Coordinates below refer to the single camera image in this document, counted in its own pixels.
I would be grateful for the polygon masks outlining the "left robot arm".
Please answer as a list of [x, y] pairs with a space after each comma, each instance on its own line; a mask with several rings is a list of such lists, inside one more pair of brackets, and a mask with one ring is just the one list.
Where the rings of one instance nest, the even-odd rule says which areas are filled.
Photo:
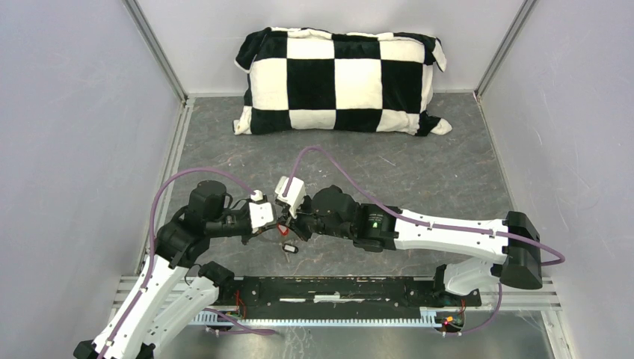
[[188, 204], [159, 229], [155, 252], [115, 317], [95, 339], [80, 342], [73, 356], [158, 358], [204, 307], [229, 303], [235, 295], [233, 273], [215, 262], [202, 265], [170, 305], [165, 301], [209, 249], [211, 239], [239, 236], [247, 241], [274, 227], [274, 207], [261, 191], [245, 198], [240, 208], [232, 202], [223, 183], [200, 182]]

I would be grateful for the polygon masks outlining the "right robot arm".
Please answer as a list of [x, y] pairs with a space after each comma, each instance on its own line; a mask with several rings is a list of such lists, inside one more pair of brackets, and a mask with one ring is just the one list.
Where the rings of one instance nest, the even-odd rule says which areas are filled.
[[453, 304], [462, 295], [495, 283], [526, 290], [543, 286], [539, 233], [522, 212], [466, 221], [358, 203], [335, 185], [312, 197], [299, 182], [275, 193], [283, 209], [280, 224], [304, 241], [318, 234], [350, 239], [354, 247], [368, 252], [424, 249], [467, 256], [461, 263], [437, 267], [431, 293], [439, 304]]

